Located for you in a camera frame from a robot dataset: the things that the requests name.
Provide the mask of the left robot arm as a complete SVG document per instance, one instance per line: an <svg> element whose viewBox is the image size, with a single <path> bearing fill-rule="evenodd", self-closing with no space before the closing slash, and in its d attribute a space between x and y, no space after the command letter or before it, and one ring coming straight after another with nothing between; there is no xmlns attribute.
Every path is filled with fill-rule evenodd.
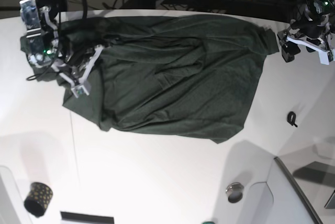
<svg viewBox="0 0 335 224"><path fill-rule="evenodd" d="M289 26L278 32L281 53L286 63L295 60L300 53L299 46L308 52L317 52L321 64L334 61L334 0L280 0L297 9L297 17Z"/></svg>

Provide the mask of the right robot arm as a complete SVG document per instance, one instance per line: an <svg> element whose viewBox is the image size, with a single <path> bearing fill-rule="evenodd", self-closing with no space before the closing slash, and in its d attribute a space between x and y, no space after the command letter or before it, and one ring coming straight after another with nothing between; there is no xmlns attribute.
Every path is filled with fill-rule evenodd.
<svg viewBox="0 0 335 224"><path fill-rule="evenodd" d="M88 3L81 0L83 12L79 25L87 20ZM74 48L61 28L61 14L67 10L66 0L20 0L20 16L26 27L26 58L38 73L28 81L56 75L65 80L75 94L89 93L88 76L103 46Z"/></svg>

